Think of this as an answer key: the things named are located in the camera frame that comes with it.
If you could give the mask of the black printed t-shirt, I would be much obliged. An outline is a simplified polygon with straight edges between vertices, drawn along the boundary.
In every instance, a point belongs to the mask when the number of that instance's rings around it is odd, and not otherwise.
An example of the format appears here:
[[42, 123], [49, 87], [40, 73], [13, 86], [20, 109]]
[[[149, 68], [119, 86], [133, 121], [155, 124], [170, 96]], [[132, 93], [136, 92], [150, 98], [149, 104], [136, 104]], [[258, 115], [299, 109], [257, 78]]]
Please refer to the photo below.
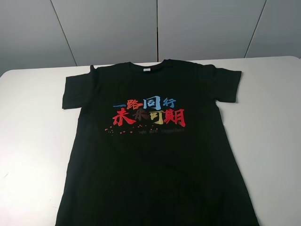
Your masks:
[[241, 71], [180, 60], [65, 80], [80, 109], [58, 226], [257, 226], [217, 102]]

